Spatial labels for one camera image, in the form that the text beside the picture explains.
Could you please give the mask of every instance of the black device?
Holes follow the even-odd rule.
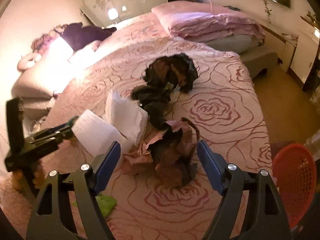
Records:
[[[39,160],[58,150],[58,145],[64,139],[70,139],[74,136],[71,128],[78,117],[76,116],[62,125],[44,129],[33,136],[24,138],[22,98],[18,97],[7,101],[6,116],[10,150],[4,164],[8,172],[22,170],[23,193],[33,203],[39,192],[39,189],[36,189],[32,182],[33,173]]]

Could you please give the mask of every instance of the white paper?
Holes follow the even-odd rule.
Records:
[[[132,146],[115,127],[88,109],[76,120],[72,131],[92,156],[106,153],[113,141],[120,143],[122,154]]]
[[[110,91],[103,119],[117,128],[129,141],[138,145],[146,131],[148,113],[135,102]]]

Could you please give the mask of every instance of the green cloth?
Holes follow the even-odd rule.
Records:
[[[109,196],[104,196],[102,195],[102,193],[96,196],[96,200],[103,217],[106,217],[107,215],[109,215],[113,210],[113,208],[115,207],[115,205],[117,204],[117,201],[114,198]]]

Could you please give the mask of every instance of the lamp shade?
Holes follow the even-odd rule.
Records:
[[[108,16],[110,20],[118,18],[119,14],[115,8],[112,8],[108,11]]]

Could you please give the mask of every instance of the plastic laundry basket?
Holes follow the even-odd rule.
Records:
[[[272,170],[290,228],[294,228],[313,199],[317,179],[315,161],[303,145],[290,144],[273,159]]]

